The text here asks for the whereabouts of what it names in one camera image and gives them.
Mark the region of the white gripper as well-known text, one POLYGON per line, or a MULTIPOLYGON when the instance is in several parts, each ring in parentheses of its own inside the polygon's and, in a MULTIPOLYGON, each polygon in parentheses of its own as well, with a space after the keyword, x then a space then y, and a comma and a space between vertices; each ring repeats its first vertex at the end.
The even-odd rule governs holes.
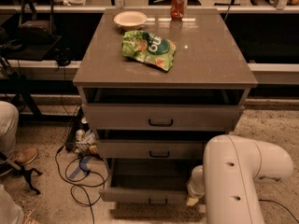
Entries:
POLYGON ((187 206, 194 206, 205 195, 204 181, 202 179, 190 179, 187 184, 189 195, 186 199, 187 206))

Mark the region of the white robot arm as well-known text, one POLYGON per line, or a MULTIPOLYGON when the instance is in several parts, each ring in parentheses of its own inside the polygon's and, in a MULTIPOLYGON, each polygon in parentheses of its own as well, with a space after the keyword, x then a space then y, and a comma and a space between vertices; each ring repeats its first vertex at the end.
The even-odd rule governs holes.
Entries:
POLYGON ((291 156, 278 145, 219 135, 207 142, 203 163, 192 170, 186 204, 203 198, 207 224, 264 224, 255 184, 280 182, 292 171, 291 156))

